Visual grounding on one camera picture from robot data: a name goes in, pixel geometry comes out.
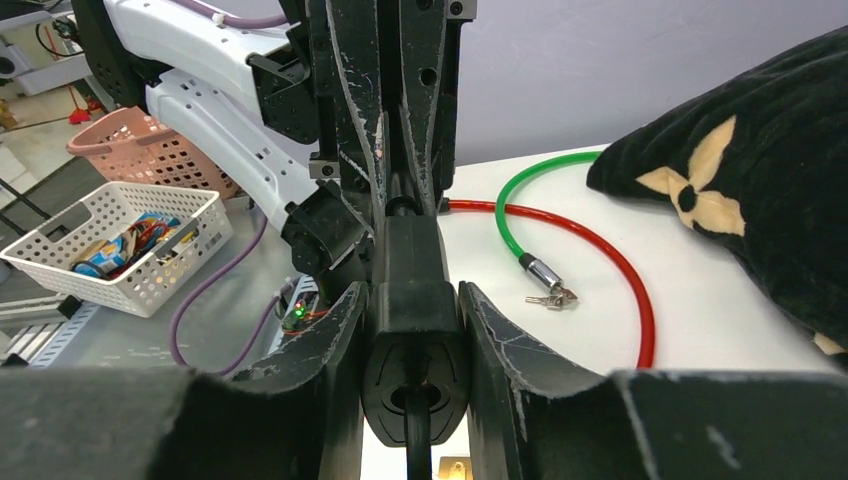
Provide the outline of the black padlock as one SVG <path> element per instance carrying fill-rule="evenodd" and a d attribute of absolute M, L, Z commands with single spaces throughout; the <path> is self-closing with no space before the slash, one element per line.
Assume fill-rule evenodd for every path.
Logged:
<path fill-rule="evenodd" d="M 429 479 L 432 446 L 449 439 L 468 405 L 465 322 L 435 216 L 392 199 L 375 243 L 362 406 L 377 438 L 405 449 L 407 478 Z"/>

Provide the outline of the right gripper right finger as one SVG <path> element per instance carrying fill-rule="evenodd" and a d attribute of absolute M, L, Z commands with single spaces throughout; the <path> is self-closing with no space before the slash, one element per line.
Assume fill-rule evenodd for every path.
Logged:
<path fill-rule="evenodd" d="M 843 479 L 847 379 L 808 372 L 599 375 L 459 288 L 477 479 Z"/>

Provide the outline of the large brass padlock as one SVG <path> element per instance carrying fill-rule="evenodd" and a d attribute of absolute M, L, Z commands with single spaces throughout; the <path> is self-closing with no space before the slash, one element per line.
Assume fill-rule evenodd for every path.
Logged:
<path fill-rule="evenodd" d="M 472 462 L 468 456 L 443 456 L 437 471 L 439 480 L 473 480 Z"/>

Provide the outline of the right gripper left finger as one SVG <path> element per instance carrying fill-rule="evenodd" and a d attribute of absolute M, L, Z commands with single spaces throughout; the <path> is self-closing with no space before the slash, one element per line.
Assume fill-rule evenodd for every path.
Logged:
<path fill-rule="evenodd" d="M 186 367 L 6 368 L 5 479 L 356 479 L 365 284 L 230 379 Z"/>

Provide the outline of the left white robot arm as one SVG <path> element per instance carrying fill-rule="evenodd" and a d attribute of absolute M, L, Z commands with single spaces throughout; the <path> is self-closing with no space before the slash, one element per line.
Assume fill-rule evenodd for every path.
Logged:
<path fill-rule="evenodd" d="M 316 278 L 366 238 L 376 284 L 446 278 L 435 224 L 454 175 L 459 45 L 474 1 L 76 1 L 88 63 L 121 106 L 198 146 Z"/>

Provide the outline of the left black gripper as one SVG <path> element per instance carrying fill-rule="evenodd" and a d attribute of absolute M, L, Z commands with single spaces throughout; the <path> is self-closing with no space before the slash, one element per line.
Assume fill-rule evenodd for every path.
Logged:
<path fill-rule="evenodd" d="M 334 75 L 341 145 L 370 187 L 374 227 L 388 199 L 434 216 L 453 183 L 462 27 L 474 1 L 307 1 L 312 61 Z"/>

